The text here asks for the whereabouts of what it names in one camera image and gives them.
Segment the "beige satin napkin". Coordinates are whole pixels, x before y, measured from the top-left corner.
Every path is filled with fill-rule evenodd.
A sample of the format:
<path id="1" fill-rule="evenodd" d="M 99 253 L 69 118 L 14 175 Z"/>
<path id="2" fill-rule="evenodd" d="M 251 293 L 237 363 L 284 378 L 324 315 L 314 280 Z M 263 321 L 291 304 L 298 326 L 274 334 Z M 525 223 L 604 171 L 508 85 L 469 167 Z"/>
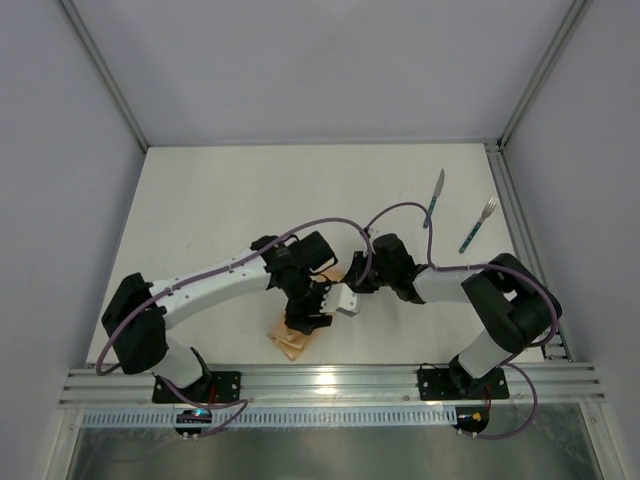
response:
<path id="1" fill-rule="evenodd" d="M 312 277 L 320 282 L 337 283 L 345 276 L 345 271 L 338 267 L 330 267 L 326 271 Z M 318 337 L 320 330 L 316 329 L 310 335 L 305 335 L 297 330 L 289 328 L 285 324 L 285 317 L 282 317 L 277 324 L 267 334 L 273 344 L 287 357 L 288 360 L 296 361 Z"/>

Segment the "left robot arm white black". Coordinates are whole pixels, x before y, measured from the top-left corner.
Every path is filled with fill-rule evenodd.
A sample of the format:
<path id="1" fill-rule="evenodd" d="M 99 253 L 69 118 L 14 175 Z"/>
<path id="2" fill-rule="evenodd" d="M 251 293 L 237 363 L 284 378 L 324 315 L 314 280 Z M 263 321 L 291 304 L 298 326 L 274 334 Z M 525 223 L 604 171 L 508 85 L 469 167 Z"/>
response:
<path id="1" fill-rule="evenodd" d="M 212 374 L 201 355 L 168 333 L 194 315 L 236 297 L 280 290 L 286 297 L 285 319 L 304 335 L 331 324 L 324 312 L 332 284 L 321 280 L 337 257 L 314 231 L 300 238 L 263 236 L 248 249 L 209 270 L 148 281 L 141 273 L 119 284 L 101 319 L 117 368 L 127 375 L 150 372 L 182 391 L 204 390 Z"/>

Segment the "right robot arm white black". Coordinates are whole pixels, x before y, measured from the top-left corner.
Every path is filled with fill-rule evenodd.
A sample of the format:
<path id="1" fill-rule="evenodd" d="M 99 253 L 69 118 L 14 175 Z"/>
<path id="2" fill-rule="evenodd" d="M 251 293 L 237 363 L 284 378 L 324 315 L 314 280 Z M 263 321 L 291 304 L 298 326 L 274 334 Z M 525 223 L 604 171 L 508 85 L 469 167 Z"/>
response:
<path id="1" fill-rule="evenodd" d="M 456 397 L 480 394 L 499 367 L 557 331 L 561 304 L 509 253 L 486 264 L 436 267 L 416 263 L 395 234 L 375 239 L 373 248 L 371 260 L 353 255 L 344 282 L 354 292 L 387 287 L 412 304 L 467 303 L 480 319 L 484 330 L 446 368 L 445 388 Z"/>

